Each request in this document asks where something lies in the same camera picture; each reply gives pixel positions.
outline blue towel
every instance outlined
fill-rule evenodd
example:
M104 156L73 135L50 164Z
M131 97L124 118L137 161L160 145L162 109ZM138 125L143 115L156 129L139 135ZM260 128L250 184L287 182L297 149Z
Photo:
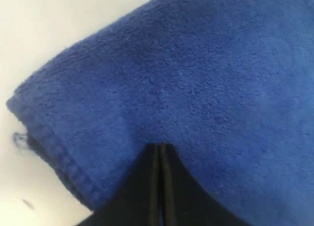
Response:
M152 0L60 53L8 107L91 209L165 141L247 222L313 225L314 0Z

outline terry cloth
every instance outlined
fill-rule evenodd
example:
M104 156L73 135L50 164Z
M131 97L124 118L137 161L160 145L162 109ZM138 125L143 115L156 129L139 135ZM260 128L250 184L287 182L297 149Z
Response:
M314 222L314 0L152 0L66 49L9 109L98 209L147 143L257 226Z

